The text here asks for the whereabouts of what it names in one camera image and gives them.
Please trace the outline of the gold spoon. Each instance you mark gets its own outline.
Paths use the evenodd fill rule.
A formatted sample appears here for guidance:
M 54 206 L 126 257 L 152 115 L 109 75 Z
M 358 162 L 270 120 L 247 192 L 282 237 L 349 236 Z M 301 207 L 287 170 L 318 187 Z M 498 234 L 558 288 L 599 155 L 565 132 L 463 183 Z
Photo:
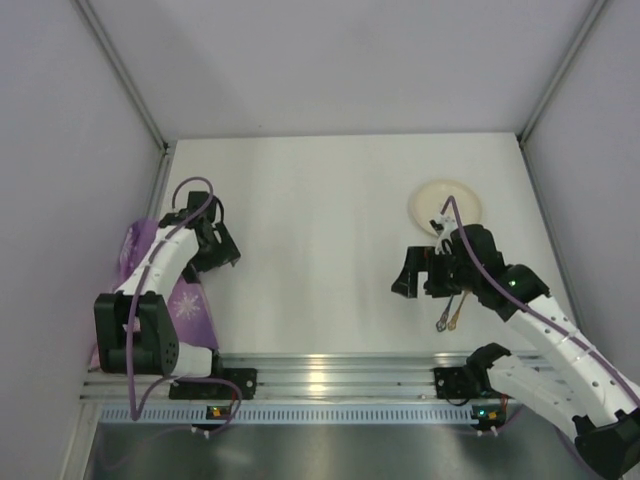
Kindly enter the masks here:
M 464 303 L 465 303 L 465 300 L 466 300 L 468 294 L 469 294 L 468 291 L 464 291 L 463 292 L 463 294 L 461 296 L 461 299 L 460 299 L 460 302 L 459 302 L 454 314 L 451 316 L 450 321 L 448 322 L 448 325 L 447 325 L 447 330 L 448 331 L 455 331 L 456 330 L 457 323 L 459 321 L 459 318 L 460 318 L 460 315 L 461 315 L 461 311 L 463 309 L 463 306 L 464 306 Z

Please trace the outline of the iridescent fork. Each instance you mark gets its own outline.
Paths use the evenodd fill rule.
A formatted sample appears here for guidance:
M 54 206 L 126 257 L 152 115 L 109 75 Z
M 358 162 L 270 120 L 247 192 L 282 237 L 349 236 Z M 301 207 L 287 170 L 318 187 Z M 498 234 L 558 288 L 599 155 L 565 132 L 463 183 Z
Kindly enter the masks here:
M 447 301 L 446 307 L 444 308 L 444 310 L 440 315 L 440 318 L 436 322 L 436 330 L 438 333 L 442 333 L 450 329 L 449 317 L 450 317 L 450 311 L 451 311 L 453 300 L 454 300 L 454 296 L 450 296 Z

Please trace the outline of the cream round plate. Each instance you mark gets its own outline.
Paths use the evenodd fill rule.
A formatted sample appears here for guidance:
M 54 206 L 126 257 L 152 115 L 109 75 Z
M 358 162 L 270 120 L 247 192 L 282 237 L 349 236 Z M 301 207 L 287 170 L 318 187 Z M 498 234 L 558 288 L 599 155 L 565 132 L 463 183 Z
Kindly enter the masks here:
M 453 196 L 461 220 L 464 224 L 480 223 L 483 217 L 483 206 L 478 195 L 467 185 L 455 180 L 432 180 L 420 185 L 409 198 L 409 214 L 414 223 L 431 237 L 437 232 L 431 221 L 445 212 L 454 217 L 451 204 L 446 201 Z

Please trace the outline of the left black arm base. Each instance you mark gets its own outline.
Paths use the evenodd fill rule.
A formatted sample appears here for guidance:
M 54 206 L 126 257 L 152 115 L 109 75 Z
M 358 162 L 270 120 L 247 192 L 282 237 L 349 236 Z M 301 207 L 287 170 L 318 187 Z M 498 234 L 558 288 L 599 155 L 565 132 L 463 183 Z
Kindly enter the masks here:
M 171 400 L 252 400 L 258 385 L 258 371 L 255 368 L 224 368 L 220 379 L 180 379 L 174 380 L 169 389 Z

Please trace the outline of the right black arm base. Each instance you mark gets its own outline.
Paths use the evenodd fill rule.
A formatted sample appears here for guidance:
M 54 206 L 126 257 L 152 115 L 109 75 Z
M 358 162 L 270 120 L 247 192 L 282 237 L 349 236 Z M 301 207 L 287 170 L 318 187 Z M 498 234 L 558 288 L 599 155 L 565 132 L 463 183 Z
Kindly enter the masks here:
M 495 396 L 486 378 L 469 367 L 436 367 L 433 375 L 438 399 L 463 401 Z

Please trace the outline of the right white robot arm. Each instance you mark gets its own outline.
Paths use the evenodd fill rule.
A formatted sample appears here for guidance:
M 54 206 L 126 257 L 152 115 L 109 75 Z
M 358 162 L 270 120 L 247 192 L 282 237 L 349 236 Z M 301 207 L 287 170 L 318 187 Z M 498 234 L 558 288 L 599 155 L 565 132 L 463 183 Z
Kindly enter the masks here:
M 505 394 L 553 424 L 604 479 L 639 463 L 639 386 L 622 374 L 572 323 L 549 287 L 527 266 L 508 264 L 479 224 L 445 228 L 434 246 L 411 246 L 392 292 L 415 298 L 473 294 L 523 336 L 562 378 L 528 367 L 490 343 L 463 367 L 475 394 Z

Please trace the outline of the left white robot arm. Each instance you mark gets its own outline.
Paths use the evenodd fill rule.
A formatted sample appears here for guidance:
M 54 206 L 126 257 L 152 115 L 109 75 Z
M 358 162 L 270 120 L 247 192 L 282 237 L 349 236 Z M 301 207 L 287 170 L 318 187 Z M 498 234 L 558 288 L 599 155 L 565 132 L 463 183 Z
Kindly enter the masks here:
M 169 311 L 181 278 L 235 264 L 240 252 L 224 225 L 220 200 L 191 191 L 187 206 L 160 221 L 149 251 L 113 293 L 94 303 L 100 368 L 106 373 L 212 377 L 215 349 L 178 338 Z

